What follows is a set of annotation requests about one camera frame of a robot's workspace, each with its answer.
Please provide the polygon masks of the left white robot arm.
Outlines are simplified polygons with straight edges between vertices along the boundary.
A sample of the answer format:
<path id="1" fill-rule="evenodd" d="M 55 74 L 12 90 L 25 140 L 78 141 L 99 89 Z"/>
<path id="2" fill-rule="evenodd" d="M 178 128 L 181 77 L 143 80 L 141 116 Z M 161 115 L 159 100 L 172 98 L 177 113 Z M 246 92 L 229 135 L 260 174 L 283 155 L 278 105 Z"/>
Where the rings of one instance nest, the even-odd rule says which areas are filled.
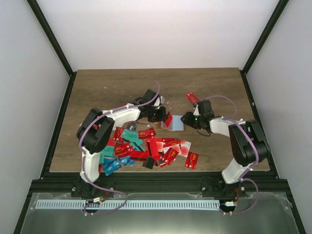
<path id="1" fill-rule="evenodd" d="M 98 165 L 100 152 L 106 147 L 111 132 L 127 122 L 147 118 L 160 122 L 168 118 L 163 106 L 165 98 L 151 89 L 142 97 L 111 110 L 93 108 L 77 131 L 78 146 L 82 152 L 80 177 L 85 181 L 82 190 L 87 196 L 99 193 Z"/>

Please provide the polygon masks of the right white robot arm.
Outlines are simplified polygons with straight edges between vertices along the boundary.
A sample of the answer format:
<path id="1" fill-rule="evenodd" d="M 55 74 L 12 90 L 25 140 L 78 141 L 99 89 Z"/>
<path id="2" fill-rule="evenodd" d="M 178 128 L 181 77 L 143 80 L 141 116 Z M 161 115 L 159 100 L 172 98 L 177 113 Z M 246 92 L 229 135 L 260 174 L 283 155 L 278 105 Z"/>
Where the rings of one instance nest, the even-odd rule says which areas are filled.
<path id="1" fill-rule="evenodd" d="M 256 119 L 233 120 L 217 117 L 208 99 L 191 98 L 194 107 L 181 117 L 183 124 L 208 135 L 219 134 L 230 138 L 233 159 L 222 171 L 223 180 L 217 183 L 217 192 L 228 196 L 234 191 L 234 183 L 243 180 L 249 171 L 271 155 L 271 149 L 260 123 Z"/>

